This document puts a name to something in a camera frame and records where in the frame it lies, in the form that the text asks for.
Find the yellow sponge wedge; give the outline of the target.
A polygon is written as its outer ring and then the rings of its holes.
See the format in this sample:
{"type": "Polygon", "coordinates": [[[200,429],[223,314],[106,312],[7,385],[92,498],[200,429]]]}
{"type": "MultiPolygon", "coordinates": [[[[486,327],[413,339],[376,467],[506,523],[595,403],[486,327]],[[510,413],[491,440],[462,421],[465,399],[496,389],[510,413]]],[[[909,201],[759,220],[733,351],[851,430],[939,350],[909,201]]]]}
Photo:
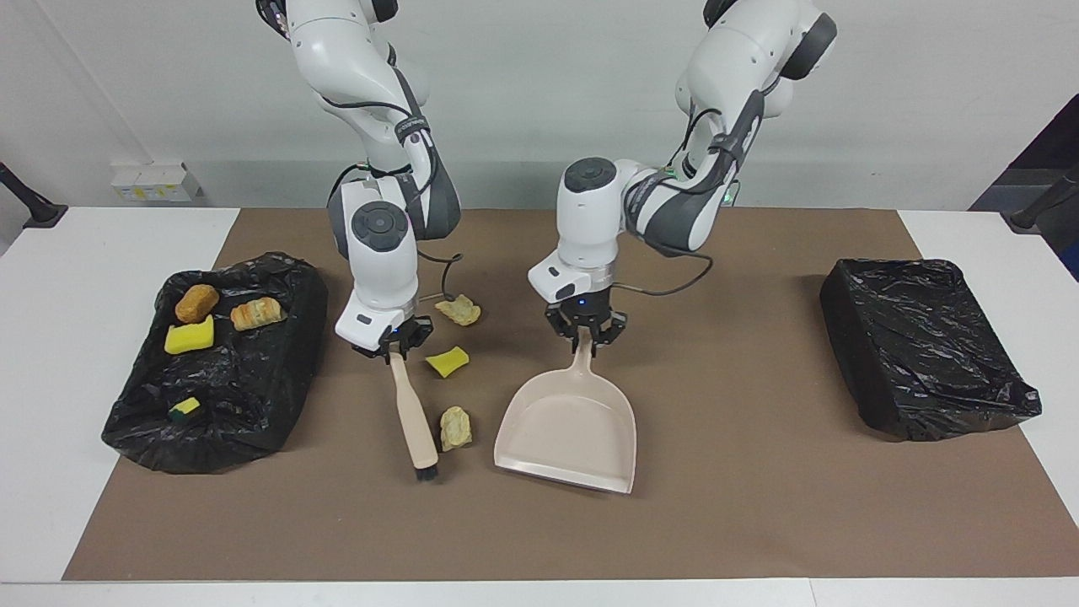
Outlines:
{"type": "Polygon", "coordinates": [[[452,346],[447,351],[427,355],[425,362],[438,373],[439,377],[447,378],[464,365],[469,365],[470,355],[461,346],[452,346]]]}

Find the beige hand brush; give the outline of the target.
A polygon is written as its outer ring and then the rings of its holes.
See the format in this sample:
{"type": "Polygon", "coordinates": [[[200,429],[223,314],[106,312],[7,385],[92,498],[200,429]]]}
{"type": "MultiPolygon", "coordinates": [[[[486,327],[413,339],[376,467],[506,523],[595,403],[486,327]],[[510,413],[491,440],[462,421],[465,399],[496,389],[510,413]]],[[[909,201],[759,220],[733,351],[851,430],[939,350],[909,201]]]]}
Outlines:
{"type": "Polygon", "coordinates": [[[390,353],[390,372],[395,385],[396,410],[416,480],[434,481],[438,474],[438,452],[427,415],[412,387],[405,359],[399,351],[390,353]]]}

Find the beige plastic dustpan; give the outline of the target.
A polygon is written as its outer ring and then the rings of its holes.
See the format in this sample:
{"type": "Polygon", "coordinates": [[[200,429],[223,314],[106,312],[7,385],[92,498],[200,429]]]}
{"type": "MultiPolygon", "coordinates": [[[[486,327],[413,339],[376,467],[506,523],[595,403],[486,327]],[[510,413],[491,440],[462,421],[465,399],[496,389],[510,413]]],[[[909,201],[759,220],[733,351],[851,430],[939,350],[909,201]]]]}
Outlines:
{"type": "Polygon", "coordinates": [[[513,396],[493,447],[497,468],[629,495],[636,487],[636,412],[595,373],[596,341],[579,335],[570,365],[528,380],[513,396]]]}

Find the brown bread roll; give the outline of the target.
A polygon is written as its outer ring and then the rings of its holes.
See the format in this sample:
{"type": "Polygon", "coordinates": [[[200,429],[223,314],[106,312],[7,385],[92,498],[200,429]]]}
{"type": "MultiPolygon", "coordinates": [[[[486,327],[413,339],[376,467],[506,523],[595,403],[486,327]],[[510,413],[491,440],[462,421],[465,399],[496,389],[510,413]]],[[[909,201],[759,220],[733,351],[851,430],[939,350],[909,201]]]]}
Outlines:
{"type": "Polygon", "coordinates": [[[213,307],[219,303],[219,292],[209,284],[194,284],[185,296],[174,307],[174,316],[181,325],[200,325],[211,315],[213,307]]]}

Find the black bag lined bin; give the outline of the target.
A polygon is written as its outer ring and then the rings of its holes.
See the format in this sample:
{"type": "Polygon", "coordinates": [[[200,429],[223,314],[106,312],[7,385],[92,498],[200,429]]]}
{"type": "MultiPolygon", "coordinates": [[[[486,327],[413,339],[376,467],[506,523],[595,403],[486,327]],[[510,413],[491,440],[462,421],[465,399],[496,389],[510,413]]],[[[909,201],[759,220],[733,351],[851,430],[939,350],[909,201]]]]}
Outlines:
{"type": "Polygon", "coordinates": [[[819,292],[841,376],[870,429],[939,442],[1042,414],[962,271],[945,259],[839,259],[819,292]]]}
{"type": "Polygon", "coordinates": [[[101,441],[136,465],[169,474],[211,474],[279,452],[300,418],[319,367],[328,289],[302,259],[269,252],[211,271],[181,271],[158,290],[152,321],[101,441]],[[211,348],[169,355],[174,307],[194,284],[211,285],[211,348]],[[278,301],[287,318],[237,331],[232,308],[254,299],[278,301]],[[204,414],[177,424],[174,404],[196,397],[204,414]]]}

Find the brown table mat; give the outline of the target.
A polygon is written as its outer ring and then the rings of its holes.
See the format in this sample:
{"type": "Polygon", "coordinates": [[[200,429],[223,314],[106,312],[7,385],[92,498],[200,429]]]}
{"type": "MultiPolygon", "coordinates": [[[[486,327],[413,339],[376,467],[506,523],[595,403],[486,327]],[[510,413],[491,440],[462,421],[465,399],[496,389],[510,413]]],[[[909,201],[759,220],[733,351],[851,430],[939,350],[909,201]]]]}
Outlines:
{"type": "Polygon", "coordinates": [[[469,210],[452,288],[481,304],[440,322],[443,380],[411,354],[432,417],[463,406],[472,446],[418,481],[390,370],[328,335],[284,452],[224,474],[121,460],[70,581],[1079,576],[1079,527],[1021,429],[894,442],[861,422],[819,304],[841,258],[914,259],[897,212],[721,212],[716,268],[670,298],[617,293],[629,325],[596,370],[636,412],[630,495],[500,470],[502,413],[569,363],[527,270],[551,212],[469,210]]]}

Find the black stand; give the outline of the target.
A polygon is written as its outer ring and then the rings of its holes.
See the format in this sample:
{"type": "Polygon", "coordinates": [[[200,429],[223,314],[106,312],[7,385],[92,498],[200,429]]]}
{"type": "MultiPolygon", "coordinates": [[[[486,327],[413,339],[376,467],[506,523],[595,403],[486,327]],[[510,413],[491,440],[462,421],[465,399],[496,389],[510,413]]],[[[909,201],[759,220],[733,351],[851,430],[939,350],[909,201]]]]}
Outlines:
{"type": "Polygon", "coordinates": [[[1076,162],[1058,180],[1040,193],[1022,210],[1012,213],[1009,220],[1013,227],[1032,230],[1040,216],[1052,208],[1079,195],[1079,162],[1076,162]]]}
{"type": "Polygon", "coordinates": [[[62,216],[68,211],[68,205],[51,202],[35,191],[35,188],[23,183],[4,162],[0,162],[0,183],[30,212],[30,219],[24,223],[24,229],[55,227],[62,220],[62,216]]]}

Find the dark background partition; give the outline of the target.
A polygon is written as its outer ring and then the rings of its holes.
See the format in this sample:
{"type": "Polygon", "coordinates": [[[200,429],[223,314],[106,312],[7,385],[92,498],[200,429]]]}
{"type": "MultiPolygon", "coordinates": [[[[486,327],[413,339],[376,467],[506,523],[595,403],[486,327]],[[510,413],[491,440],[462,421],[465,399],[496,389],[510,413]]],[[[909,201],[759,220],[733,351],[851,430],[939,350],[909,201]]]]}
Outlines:
{"type": "Polygon", "coordinates": [[[974,212],[1015,212],[1044,194],[1079,163],[1079,94],[1006,166],[969,207],[974,212]]]}

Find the white wall socket box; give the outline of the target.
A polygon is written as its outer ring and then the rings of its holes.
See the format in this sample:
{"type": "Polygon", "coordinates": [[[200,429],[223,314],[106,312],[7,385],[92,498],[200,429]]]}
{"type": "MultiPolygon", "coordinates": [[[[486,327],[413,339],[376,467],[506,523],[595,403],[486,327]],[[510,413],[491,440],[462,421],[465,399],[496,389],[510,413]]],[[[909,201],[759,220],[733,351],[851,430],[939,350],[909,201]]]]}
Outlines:
{"type": "Polygon", "coordinates": [[[193,203],[203,188],[185,163],[115,164],[111,185],[123,202],[193,203]]]}

